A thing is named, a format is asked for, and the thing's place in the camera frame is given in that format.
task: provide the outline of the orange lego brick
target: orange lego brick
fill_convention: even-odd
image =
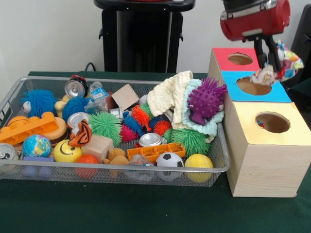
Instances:
[[[33,134],[49,133],[57,129],[58,125],[51,112],[43,113],[41,119],[36,116],[17,116],[0,130],[0,142],[15,145]]]
[[[128,149],[127,156],[130,161],[135,154],[140,154],[145,156],[150,160],[153,164],[156,162],[157,158],[165,153],[165,152],[173,152],[180,156],[181,158],[185,157],[186,150],[179,143],[169,143],[152,147],[141,147],[136,149]]]

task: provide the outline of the soccer ball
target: soccer ball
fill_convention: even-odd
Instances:
[[[167,152],[161,154],[156,160],[156,166],[171,166],[171,167],[183,167],[184,163],[182,159],[175,153]],[[172,182],[176,178],[182,175],[181,172],[178,171],[159,171],[157,172],[158,176],[166,181]]]

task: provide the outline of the round hole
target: round hole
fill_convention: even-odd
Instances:
[[[283,133],[290,129],[288,119],[278,113],[260,113],[256,117],[259,126],[272,133]]]
[[[264,96],[271,92],[271,86],[253,83],[247,77],[237,80],[237,85],[243,92],[253,96]]]
[[[243,53],[234,53],[228,57],[228,60],[234,64],[245,66],[253,63],[253,59]]]

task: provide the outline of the washcloth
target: washcloth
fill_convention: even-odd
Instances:
[[[155,117],[163,114],[171,107],[174,108],[172,127],[182,124],[182,105],[184,93],[190,80],[193,78],[191,71],[180,72],[164,80],[148,93],[147,102],[152,115]]]

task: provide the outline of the white wall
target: white wall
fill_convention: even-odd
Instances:
[[[290,2],[291,24],[275,37],[289,47],[310,0]],[[252,46],[225,38],[219,25],[223,8],[221,0],[197,0],[184,13],[178,71],[207,72],[212,47]],[[101,27],[101,9],[93,0],[0,0],[0,98],[31,70],[78,71],[89,61],[103,70],[103,45],[97,38]]]

